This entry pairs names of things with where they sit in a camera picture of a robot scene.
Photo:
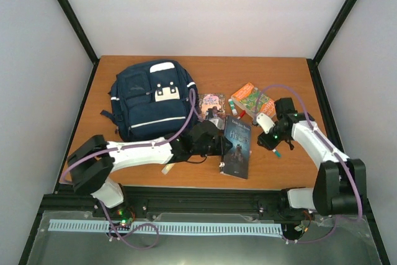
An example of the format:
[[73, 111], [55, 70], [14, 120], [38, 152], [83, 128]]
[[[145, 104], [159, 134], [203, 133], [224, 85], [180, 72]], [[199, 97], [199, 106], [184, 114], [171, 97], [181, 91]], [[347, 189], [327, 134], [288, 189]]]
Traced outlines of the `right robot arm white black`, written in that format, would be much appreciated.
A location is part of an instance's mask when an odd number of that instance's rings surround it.
[[262, 129], [259, 146], [274, 150], [281, 142], [291, 149], [298, 143], [311, 158], [318, 172], [312, 188], [285, 190], [290, 209], [307, 209], [320, 215], [357, 215], [362, 217], [367, 198], [366, 167], [338, 149], [319, 129], [307, 111], [298, 112], [293, 100], [275, 102], [276, 120], [261, 112], [255, 121]]

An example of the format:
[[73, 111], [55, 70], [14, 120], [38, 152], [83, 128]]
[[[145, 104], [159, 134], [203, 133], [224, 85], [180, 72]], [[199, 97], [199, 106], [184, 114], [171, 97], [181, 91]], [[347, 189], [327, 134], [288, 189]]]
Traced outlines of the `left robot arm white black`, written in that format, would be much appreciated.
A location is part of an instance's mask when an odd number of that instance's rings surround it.
[[106, 141], [94, 135], [67, 159], [71, 185], [77, 195], [91, 195], [100, 200], [116, 217], [129, 209], [120, 184], [109, 178], [121, 169], [147, 164], [172, 164], [192, 156], [224, 158], [233, 144], [216, 125], [204, 120], [178, 136], [173, 134], [147, 141]]

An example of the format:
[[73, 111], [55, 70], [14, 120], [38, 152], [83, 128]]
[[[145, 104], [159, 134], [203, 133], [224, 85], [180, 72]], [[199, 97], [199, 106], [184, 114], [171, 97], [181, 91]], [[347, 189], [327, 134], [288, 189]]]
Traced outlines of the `navy blue backpack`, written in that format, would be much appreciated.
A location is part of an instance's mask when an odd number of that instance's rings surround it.
[[127, 67], [109, 95], [112, 110], [101, 111], [123, 141], [145, 141], [176, 133], [191, 109], [189, 91], [198, 93], [188, 71], [175, 60], [154, 60]]

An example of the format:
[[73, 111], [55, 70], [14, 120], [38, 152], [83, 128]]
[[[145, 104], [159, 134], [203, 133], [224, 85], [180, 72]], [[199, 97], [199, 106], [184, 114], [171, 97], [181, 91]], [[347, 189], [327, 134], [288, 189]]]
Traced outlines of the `dark blue Wuthering Heights book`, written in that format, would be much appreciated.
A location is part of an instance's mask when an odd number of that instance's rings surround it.
[[251, 152], [251, 126], [233, 116], [226, 117], [224, 136], [231, 142], [220, 173], [241, 179], [248, 178]]

